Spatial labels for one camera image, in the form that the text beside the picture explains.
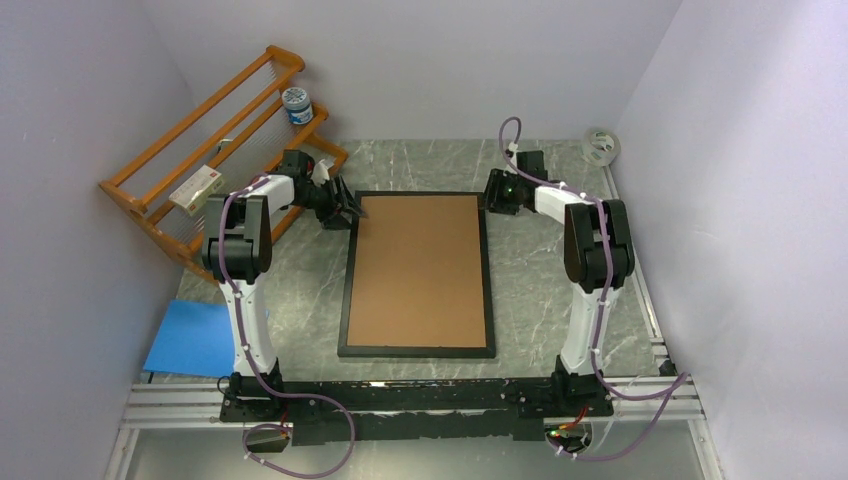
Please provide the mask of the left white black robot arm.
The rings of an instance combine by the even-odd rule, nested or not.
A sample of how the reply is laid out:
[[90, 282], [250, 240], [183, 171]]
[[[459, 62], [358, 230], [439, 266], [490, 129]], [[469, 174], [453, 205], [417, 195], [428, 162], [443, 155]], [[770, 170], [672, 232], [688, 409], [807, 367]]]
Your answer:
[[349, 230], [364, 216], [335, 164], [302, 150], [284, 151], [281, 162], [243, 188], [206, 202], [201, 260], [224, 295], [234, 344], [229, 395], [246, 398], [262, 420], [277, 418], [285, 392], [269, 333], [263, 282], [273, 260], [271, 216], [298, 207], [314, 212], [325, 230]]

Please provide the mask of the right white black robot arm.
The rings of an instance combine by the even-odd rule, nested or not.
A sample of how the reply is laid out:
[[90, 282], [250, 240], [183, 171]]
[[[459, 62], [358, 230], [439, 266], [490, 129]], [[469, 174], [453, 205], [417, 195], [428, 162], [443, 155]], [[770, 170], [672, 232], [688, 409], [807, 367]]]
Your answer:
[[635, 269], [626, 207], [620, 200], [601, 200], [551, 180], [540, 150], [521, 151], [511, 143], [503, 154], [508, 167], [490, 172], [484, 209], [515, 215], [524, 208], [563, 228], [563, 264], [572, 286], [572, 306], [549, 397], [556, 411], [572, 415], [587, 402], [610, 395], [601, 380], [605, 323]]

